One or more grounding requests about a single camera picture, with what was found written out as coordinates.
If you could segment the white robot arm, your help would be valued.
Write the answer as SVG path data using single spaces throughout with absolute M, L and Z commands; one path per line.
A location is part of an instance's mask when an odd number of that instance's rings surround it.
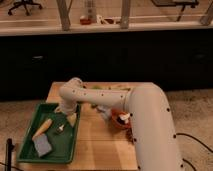
M 141 171 L 185 171 L 170 106 L 163 90 L 144 82 L 131 90 L 89 89 L 74 77 L 59 89 L 60 110 L 73 114 L 88 102 L 131 114 L 136 160 Z

